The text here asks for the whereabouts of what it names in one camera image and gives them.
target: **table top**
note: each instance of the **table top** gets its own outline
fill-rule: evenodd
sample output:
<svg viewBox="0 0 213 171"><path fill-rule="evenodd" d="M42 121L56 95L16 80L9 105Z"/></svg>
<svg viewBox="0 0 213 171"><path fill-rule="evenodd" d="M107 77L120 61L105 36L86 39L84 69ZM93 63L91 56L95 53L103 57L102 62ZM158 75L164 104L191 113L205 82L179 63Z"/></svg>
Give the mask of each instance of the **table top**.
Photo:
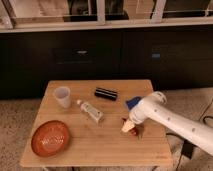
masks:
<svg viewBox="0 0 213 171"><path fill-rule="evenodd" d="M54 99L53 90L68 86L71 106L62 108ZM118 92L116 101L94 96L96 87ZM168 166L172 156L161 124L147 119L138 126L139 136L122 133L122 118L128 117L126 100L146 96L153 91L149 80L91 80L50 81L42 99L38 115L28 137L20 164L23 167L63 166ZM88 101L104 113L104 120L96 124L77 105L78 99ZM71 142L66 150L55 156L42 158L33 153L31 138L35 130L50 120L60 120L68 127Z"/></svg>

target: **terrazzo floor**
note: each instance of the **terrazzo floor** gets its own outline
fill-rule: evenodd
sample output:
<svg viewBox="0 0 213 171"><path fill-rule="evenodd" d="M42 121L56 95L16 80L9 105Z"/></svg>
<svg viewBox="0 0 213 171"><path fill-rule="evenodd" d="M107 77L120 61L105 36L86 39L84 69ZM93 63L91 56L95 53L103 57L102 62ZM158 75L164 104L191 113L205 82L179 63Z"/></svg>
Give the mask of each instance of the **terrazzo floor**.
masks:
<svg viewBox="0 0 213 171"><path fill-rule="evenodd" d="M167 107L192 120L198 120L213 98L213 88L163 91ZM41 99L0 100L0 171L41 171L41 168L23 168L19 165L26 138L30 133ZM205 115L213 116L213 105ZM84 167L81 171L175 171L183 141L168 136L173 153L173 167ZM195 148L192 159L183 156L179 171L212 171L213 157Z"/></svg>

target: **orange plate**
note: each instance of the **orange plate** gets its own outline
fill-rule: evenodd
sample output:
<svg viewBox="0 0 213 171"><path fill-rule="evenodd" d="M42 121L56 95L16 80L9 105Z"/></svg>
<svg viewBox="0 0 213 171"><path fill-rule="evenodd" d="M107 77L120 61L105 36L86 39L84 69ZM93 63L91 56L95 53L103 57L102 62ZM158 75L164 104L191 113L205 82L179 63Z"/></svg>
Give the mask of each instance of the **orange plate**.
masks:
<svg viewBox="0 0 213 171"><path fill-rule="evenodd" d="M38 156L49 157L64 150L69 139L68 127L63 122L49 121L36 130L31 141L31 147Z"/></svg>

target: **window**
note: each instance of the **window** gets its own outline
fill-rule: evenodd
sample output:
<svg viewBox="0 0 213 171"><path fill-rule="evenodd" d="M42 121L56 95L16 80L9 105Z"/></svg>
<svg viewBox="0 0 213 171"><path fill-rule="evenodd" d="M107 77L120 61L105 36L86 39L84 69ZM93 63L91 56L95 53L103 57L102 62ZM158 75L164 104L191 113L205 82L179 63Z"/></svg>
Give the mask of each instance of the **window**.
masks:
<svg viewBox="0 0 213 171"><path fill-rule="evenodd" d="M213 0L0 0L0 17L10 31L209 24Z"/></svg>

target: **paper cup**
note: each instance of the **paper cup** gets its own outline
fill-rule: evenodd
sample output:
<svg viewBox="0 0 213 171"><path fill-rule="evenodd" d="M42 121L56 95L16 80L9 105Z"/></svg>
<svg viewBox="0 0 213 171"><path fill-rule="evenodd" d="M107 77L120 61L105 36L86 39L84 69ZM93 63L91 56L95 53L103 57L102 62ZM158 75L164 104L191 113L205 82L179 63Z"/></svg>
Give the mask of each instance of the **paper cup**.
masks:
<svg viewBox="0 0 213 171"><path fill-rule="evenodd" d="M64 107L70 107L70 89L68 87L58 87L53 91L53 96L58 103Z"/></svg>

